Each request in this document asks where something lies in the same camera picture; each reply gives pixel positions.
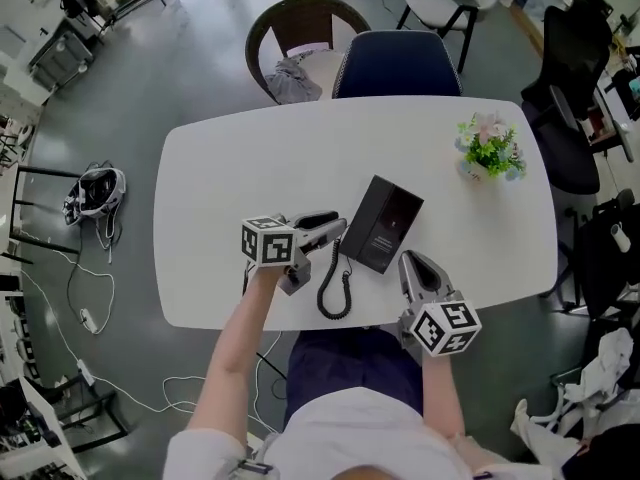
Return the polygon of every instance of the black stand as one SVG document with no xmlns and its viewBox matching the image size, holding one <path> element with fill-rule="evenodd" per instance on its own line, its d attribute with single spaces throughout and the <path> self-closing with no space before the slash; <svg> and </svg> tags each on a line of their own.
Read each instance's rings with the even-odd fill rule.
<svg viewBox="0 0 640 480">
<path fill-rule="evenodd" d="M 73 453 L 86 452 L 87 450 L 92 450 L 93 448 L 97 448 L 98 446 L 102 446 L 103 444 L 110 443 L 112 441 L 115 441 L 117 439 L 120 439 L 122 437 L 129 435 L 129 431 L 127 430 L 127 428 L 113 413 L 112 404 L 117 393 L 111 390 L 105 395 L 98 395 L 98 393 L 96 393 L 96 390 L 92 386 L 89 386 L 86 379 L 81 373 L 76 375 L 73 379 L 69 380 L 68 382 L 61 384 L 57 388 L 48 390 L 45 398 L 53 399 L 54 397 L 57 397 L 58 395 L 63 393 L 66 389 L 76 384 L 81 384 L 81 387 L 80 387 L 81 389 L 85 387 L 87 388 L 87 391 L 89 392 L 91 400 L 78 407 L 74 407 L 73 409 L 70 409 L 68 411 L 63 412 L 62 414 L 57 415 L 58 420 L 60 420 L 60 426 L 62 427 L 62 430 L 67 430 L 68 428 L 81 426 L 85 422 L 101 416 L 103 413 L 105 413 L 109 417 L 111 422 L 116 426 L 118 430 L 111 435 L 101 437 L 99 439 L 94 439 L 93 441 L 89 441 L 88 443 L 80 444 L 78 446 L 74 446 L 73 448 L 71 448 Z M 68 421 L 66 423 L 64 422 L 64 420 L 70 419 L 73 415 L 75 414 L 79 415 L 83 411 L 90 409 L 92 407 L 94 408 L 94 410 L 88 416 L 78 418 L 74 421 Z"/>
<path fill-rule="evenodd" d="M 29 201 L 16 199 L 16 191 L 18 190 L 18 181 L 20 180 L 20 173 L 23 173 L 23 172 L 30 172 L 33 174 L 45 174 L 47 176 L 58 176 L 62 178 L 75 178 L 75 179 L 78 179 L 81 176 L 81 174 L 76 174 L 72 172 L 56 171 L 53 169 L 41 169 L 39 167 L 28 167 L 26 165 L 19 165 L 18 174 L 16 176 L 16 183 L 13 187 L 13 201 L 11 204 L 11 220 L 9 221 L 9 238 L 11 238 L 12 240 L 17 240 L 18 242 L 24 242 L 25 244 L 35 245 L 37 247 L 42 247 L 44 249 L 50 249 L 52 251 L 59 251 L 59 252 L 65 252 L 67 254 L 76 254 L 76 255 L 80 254 L 77 249 L 71 249 L 63 245 L 50 244 L 48 242 L 43 242 L 40 240 L 33 240 L 32 238 L 23 236 L 20 233 L 13 232 L 13 214 L 14 214 L 16 204 L 19 204 L 22 206 L 33 206 L 33 203 Z M 0 253 L 0 256 L 4 256 L 5 258 L 9 258 L 14 261 L 19 261 L 20 263 L 27 263 L 31 265 L 33 264 L 33 262 L 29 260 L 26 260 L 19 256 L 15 256 L 13 254 L 9 254 L 7 252 Z"/>
</svg>

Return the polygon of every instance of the concrete floor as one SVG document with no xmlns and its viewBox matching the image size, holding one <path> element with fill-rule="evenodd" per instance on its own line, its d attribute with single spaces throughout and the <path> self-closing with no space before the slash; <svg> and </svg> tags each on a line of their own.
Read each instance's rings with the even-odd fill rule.
<svg viewBox="0 0 640 480">
<path fill-rule="evenodd" d="M 124 232 L 111 267 L 91 226 L 83 230 L 82 264 L 110 271 L 117 282 L 113 316 L 103 334 L 96 337 L 83 330 L 69 311 L 65 286 L 71 265 L 29 246 L 23 246 L 23 255 L 35 261 L 26 271 L 47 293 L 75 353 L 96 375 L 154 408 L 166 406 L 164 378 L 205 373 L 217 337 L 213 331 L 174 328 L 162 315 L 152 246 L 162 146 L 177 126 L 272 104 L 251 78 L 243 51 L 253 21 L 277 1 L 169 0 L 166 8 L 151 2 L 119 22 L 105 37 L 106 44 L 96 52 L 86 75 L 51 99 L 37 134 L 33 165 L 82 172 L 89 162 L 108 159 L 127 175 L 127 200 L 118 214 Z M 394 28 L 404 7 L 403 0 L 344 1 L 360 11 L 373 29 Z M 414 18 L 408 25 L 419 28 Z M 344 48 L 347 40 L 340 33 L 336 48 Z M 457 62 L 462 34 L 451 33 L 446 43 Z M 264 66 L 272 66 L 275 55 L 275 44 L 267 47 Z M 519 102 L 520 90 L 536 78 L 539 68 L 540 59 L 527 38 L 507 10 L 498 6 L 476 27 L 462 76 L 465 95 Z M 65 227 L 59 211 L 68 189 L 63 179 L 29 176 L 25 198 L 40 204 L 24 211 L 25 229 L 44 239 L 77 245 L 79 229 Z M 559 197 L 557 207 L 569 202 Z M 215 273 L 211 286 L 213 305 Z M 24 289 L 35 353 L 48 385 L 63 373 L 74 374 L 75 365 L 39 292 L 27 280 Z M 89 308 L 97 320 L 106 314 L 109 296 L 106 280 L 83 273 L 74 279 L 74 304 Z M 472 350 L 454 359 L 469 432 L 510 458 L 523 451 L 508 430 L 516 402 L 527 397 L 534 413 L 546 412 L 554 395 L 548 375 L 572 366 L 580 357 L 586 320 L 548 313 L 552 304 L 534 297 L 484 310 L 484 330 Z M 263 351 L 274 337 L 264 336 Z M 285 335 L 272 353 L 281 368 L 286 367 L 294 339 L 295 334 Z M 280 427 L 284 402 L 271 396 L 273 380 L 274 374 L 264 368 L 259 407 L 267 422 Z M 98 389 L 107 386 L 98 383 Z M 199 389 L 198 381 L 168 386 L 173 400 L 195 400 Z M 167 442 L 185 426 L 187 415 L 173 410 L 154 414 L 123 394 L 119 407 L 131 435 L 82 454 L 81 463 L 95 478 L 159 478 Z M 265 435 L 254 422 L 250 430 Z"/>
</svg>

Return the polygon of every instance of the navy blue chair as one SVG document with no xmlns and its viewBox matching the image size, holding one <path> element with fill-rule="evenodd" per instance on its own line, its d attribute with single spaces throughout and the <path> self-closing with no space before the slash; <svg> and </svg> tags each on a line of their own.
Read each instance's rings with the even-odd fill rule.
<svg viewBox="0 0 640 480">
<path fill-rule="evenodd" d="M 462 85 L 435 32 L 363 32 L 342 61 L 333 98 L 365 96 L 460 96 Z"/>
</svg>

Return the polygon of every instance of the white chair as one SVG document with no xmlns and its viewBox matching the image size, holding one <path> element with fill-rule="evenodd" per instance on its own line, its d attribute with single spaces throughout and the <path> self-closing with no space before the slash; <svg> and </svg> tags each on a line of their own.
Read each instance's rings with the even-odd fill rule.
<svg viewBox="0 0 640 480">
<path fill-rule="evenodd" d="M 464 31 L 464 45 L 460 54 L 458 73 L 462 73 L 464 61 L 467 58 L 469 42 L 473 27 L 485 11 L 491 9 L 498 0 L 475 0 L 477 5 L 458 5 L 453 0 L 405 0 L 407 8 L 402 13 L 402 17 L 396 27 L 400 30 L 409 16 L 409 11 L 413 11 L 418 19 L 427 27 L 436 29 L 440 37 L 447 35 L 449 30 Z"/>
</svg>

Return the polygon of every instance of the white table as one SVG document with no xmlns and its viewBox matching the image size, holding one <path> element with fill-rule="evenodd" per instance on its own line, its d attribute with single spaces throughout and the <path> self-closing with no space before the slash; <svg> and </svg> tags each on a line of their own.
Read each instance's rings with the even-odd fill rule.
<svg viewBox="0 0 640 480">
<path fill-rule="evenodd" d="M 495 112 L 515 124 L 524 180 L 476 184 L 455 167 L 457 124 Z M 383 97 L 286 105 L 177 128 L 156 185 L 154 251 L 166 319 L 221 329 L 240 299 L 240 220 L 337 210 L 351 219 L 374 174 L 424 199 L 401 250 L 439 263 L 484 308 L 543 292 L 557 274 L 551 192 L 535 139 L 513 103 L 472 98 Z M 310 255 L 312 279 L 292 297 L 277 290 L 266 330 L 391 323 L 405 309 L 396 262 L 384 275 L 353 263 L 353 310 L 331 321 L 316 308 L 331 247 Z M 329 309 L 344 304 L 338 271 Z"/>
</svg>

